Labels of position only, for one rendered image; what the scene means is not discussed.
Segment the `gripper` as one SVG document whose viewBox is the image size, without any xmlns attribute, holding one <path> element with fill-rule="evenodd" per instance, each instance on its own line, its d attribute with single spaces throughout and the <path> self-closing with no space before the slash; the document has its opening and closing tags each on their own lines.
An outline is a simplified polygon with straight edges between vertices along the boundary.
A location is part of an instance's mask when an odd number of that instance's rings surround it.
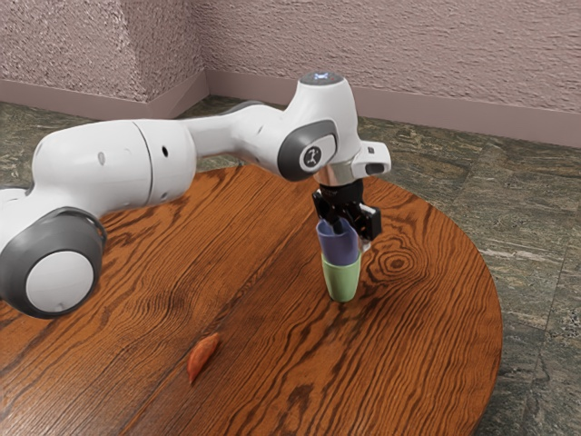
<svg viewBox="0 0 581 436">
<path fill-rule="evenodd" d="M 340 186 L 321 184 L 312 193 L 312 200 L 319 218 L 325 221 L 334 234 L 347 231 L 345 213 L 340 208 L 352 205 L 352 226 L 359 237 L 359 247 L 366 252 L 380 235 L 380 209 L 363 203 L 364 185 L 361 180 Z"/>
</svg>

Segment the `purple cup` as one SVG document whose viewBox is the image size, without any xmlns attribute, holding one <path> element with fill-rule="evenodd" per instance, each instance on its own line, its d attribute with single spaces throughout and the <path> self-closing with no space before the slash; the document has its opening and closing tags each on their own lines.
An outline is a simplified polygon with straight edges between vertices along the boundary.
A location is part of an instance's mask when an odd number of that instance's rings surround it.
<svg viewBox="0 0 581 436">
<path fill-rule="evenodd" d="M 347 266 L 359 258 L 359 236 L 344 218 L 339 220 L 341 231 L 325 220 L 319 220 L 316 232 L 325 260 L 335 266 Z"/>
</svg>

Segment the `green cup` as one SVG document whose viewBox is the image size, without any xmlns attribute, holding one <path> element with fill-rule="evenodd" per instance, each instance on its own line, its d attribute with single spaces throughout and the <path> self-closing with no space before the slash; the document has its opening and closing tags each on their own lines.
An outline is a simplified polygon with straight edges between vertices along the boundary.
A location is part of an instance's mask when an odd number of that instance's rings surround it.
<svg viewBox="0 0 581 436">
<path fill-rule="evenodd" d="M 360 253 L 355 262 L 348 265 L 335 265 L 324 255 L 321 256 L 324 280 L 334 302 L 349 302 L 355 297 L 359 285 L 360 261 Z"/>
</svg>

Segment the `orange tapered lump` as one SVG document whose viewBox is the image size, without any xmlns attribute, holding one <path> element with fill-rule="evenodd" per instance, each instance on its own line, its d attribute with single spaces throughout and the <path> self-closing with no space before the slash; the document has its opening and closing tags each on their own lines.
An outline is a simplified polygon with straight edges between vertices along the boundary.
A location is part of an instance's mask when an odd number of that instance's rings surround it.
<svg viewBox="0 0 581 436">
<path fill-rule="evenodd" d="M 209 336 L 200 339 L 192 348 L 187 364 L 186 371 L 189 383 L 193 384 L 199 373 L 202 371 L 206 362 L 212 357 L 220 343 L 220 334 L 215 332 Z"/>
</svg>

